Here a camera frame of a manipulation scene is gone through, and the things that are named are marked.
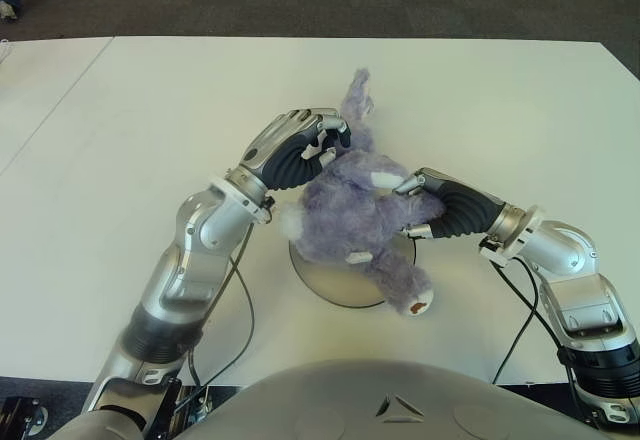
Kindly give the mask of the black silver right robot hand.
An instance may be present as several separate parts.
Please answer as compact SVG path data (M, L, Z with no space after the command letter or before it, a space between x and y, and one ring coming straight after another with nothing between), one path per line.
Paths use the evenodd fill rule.
M439 239L487 233L506 206L506 202L466 185L458 179L431 168L420 168L393 191L412 195L425 191L444 205L444 213L426 223L406 227L414 239Z

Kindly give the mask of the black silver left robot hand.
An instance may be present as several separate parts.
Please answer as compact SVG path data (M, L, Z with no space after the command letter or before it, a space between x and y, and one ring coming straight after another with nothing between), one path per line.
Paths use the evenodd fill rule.
M278 115L249 144L240 165L269 190L286 190L317 177L333 160L335 145L348 148L351 130L337 110L296 109Z

